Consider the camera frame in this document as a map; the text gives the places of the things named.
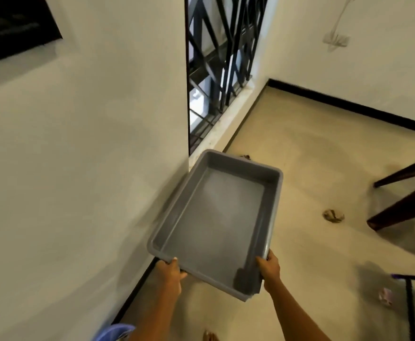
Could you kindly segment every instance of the foot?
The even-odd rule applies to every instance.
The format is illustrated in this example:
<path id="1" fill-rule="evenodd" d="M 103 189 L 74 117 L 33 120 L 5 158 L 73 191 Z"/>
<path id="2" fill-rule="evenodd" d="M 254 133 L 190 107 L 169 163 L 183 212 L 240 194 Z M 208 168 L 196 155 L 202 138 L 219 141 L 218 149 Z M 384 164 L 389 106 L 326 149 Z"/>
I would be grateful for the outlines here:
<path id="1" fill-rule="evenodd" d="M 204 332 L 203 341 L 219 341 L 217 335 L 214 333 L 208 332 L 207 330 Z"/>

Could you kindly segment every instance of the tray rim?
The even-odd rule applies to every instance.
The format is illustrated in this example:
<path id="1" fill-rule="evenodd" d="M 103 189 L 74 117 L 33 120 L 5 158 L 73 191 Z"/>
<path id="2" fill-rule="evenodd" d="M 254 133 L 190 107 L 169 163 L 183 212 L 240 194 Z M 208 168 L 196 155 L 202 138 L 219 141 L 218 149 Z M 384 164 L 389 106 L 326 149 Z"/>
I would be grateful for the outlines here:
<path id="1" fill-rule="evenodd" d="M 225 156 L 225 157 L 228 157 L 228 158 L 233 158 L 235 160 L 240 160 L 240 161 L 243 161 L 243 162 L 246 162 L 246 163 L 249 163 L 249 164 L 251 163 L 253 165 L 257 165 L 257 166 L 265 167 L 267 169 L 271 169 L 271 170 L 276 171 L 278 173 L 278 175 L 279 175 L 278 182 L 277 182 L 277 192 L 278 193 L 275 196 L 274 204 L 272 206 L 272 210 L 274 212 L 272 213 L 271 218 L 269 220 L 269 227 L 267 228 L 267 234 L 266 234 L 266 245 L 265 245 L 264 251 L 261 255 L 262 258 L 267 258 L 267 255 L 269 253 L 269 249 L 270 249 L 270 246 L 271 246 L 270 243 L 271 243 L 271 238 L 272 238 L 272 232 L 273 232 L 273 229 L 274 229 L 275 217 L 277 215 L 277 209 L 278 209 L 278 204 L 279 204 L 279 200 L 280 200 L 281 186 L 282 186 L 282 183 L 283 183 L 283 172 L 277 167 L 269 166 L 269 165 L 261 164 L 261 163 L 256 163 L 256 162 L 251 161 L 249 159 L 245 159 L 245 158 L 242 158 L 242 157 L 239 157 L 239 156 L 236 156 L 236 155 L 232 155 L 232 154 L 226 154 L 226 153 L 223 153 L 223 152 L 220 152 L 220 151 L 216 151 L 214 149 L 206 149 L 205 151 L 203 151 L 203 153 L 201 153 L 201 155 L 198 157 L 198 160 L 196 161 L 195 165 L 193 165 L 192 169 L 189 171 L 187 176 L 182 180 L 179 188 L 177 189 L 176 193 L 172 197 L 170 204 L 168 205 L 165 212 L 163 213 L 162 219 L 160 220 L 157 227 L 155 227 L 155 229 L 153 230 L 152 234 L 150 235 L 150 237 L 147 241 L 147 246 L 146 246 L 147 251 L 151 255 L 154 255 L 155 257 L 157 257 L 160 260 L 163 260 L 167 263 L 169 263 L 172 260 L 172 257 L 170 257 L 170 256 L 166 255 L 165 253 L 163 253 L 163 252 L 157 250 L 156 248 L 154 248 L 153 241 L 155 239 L 155 236 L 159 233 L 160 229 L 163 227 L 163 224 L 165 223 L 166 219 L 170 215 L 170 212 L 174 208 L 176 202 L 181 197 L 182 191 L 186 187 L 186 183 L 193 176 L 195 170 L 201 164 L 202 159 L 206 155 L 208 155 L 208 153 L 214 153 L 215 155 L 220 155 L 220 156 Z M 190 275 L 193 275 L 194 277 L 208 283 L 211 286 L 216 287 L 219 290 L 222 290 L 223 292 L 226 292 L 226 293 L 230 294 L 231 296 L 234 296 L 234 297 L 240 299 L 241 301 L 246 301 L 247 299 L 251 298 L 255 294 L 255 293 L 252 293 L 251 295 L 246 295 L 242 292 L 239 292 L 239 291 L 233 289 L 232 287 L 229 287 L 229 286 L 226 286 L 226 285 L 222 284 L 221 282 L 212 280 L 209 276 L 201 274 L 199 271 L 193 270 L 192 268 L 190 268 L 186 265 L 183 265 L 181 263 L 179 263 L 179 267 L 180 267 L 181 270 L 186 271 Z"/>

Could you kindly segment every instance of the floor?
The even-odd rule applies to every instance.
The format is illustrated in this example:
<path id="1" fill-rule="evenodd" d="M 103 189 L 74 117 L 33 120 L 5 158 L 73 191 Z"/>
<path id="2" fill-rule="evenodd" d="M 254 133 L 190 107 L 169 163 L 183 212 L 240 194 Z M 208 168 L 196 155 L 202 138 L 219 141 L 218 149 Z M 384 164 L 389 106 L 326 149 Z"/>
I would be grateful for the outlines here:
<path id="1" fill-rule="evenodd" d="M 271 248 L 283 282 L 325 333 L 408 340 L 404 284 L 389 273 L 415 274 L 415 219 L 379 233 L 366 220 L 415 189 L 415 178 L 371 188 L 415 162 L 415 132 L 266 88 L 228 153 L 284 172 Z M 325 221 L 327 208 L 346 219 Z M 152 273 L 123 321 L 137 322 L 156 286 Z M 381 287 L 393 291 L 392 309 L 380 304 Z M 243 303 L 189 277 L 182 291 L 171 340 L 200 340 L 205 328 L 222 341 L 283 340 L 264 290 Z"/>

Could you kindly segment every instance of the window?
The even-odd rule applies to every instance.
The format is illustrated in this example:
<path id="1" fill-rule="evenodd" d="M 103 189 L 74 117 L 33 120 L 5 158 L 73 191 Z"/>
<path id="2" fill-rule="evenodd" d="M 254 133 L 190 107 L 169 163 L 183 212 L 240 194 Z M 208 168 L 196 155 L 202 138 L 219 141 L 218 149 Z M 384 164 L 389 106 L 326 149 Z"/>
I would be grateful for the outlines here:
<path id="1" fill-rule="evenodd" d="M 267 0 L 188 0 L 189 154 L 247 81 Z"/>

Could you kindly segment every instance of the chair leg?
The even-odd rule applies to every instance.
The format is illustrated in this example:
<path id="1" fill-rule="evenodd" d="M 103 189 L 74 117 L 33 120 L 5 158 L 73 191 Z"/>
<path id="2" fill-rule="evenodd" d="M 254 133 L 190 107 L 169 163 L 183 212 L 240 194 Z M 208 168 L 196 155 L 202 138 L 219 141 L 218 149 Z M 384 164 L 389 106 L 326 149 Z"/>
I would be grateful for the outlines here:
<path id="1" fill-rule="evenodd" d="M 415 177 L 415 163 L 393 173 L 390 176 L 387 176 L 386 178 L 380 179 L 379 181 L 375 182 L 373 186 L 375 188 L 379 188 L 380 186 L 398 182 L 400 180 L 408 179 L 411 177 Z"/>
<path id="2" fill-rule="evenodd" d="M 367 220 L 367 224 L 378 231 L 379 229 L 415 218 L 415 191 L 394 205 L 386 208 Z"/>

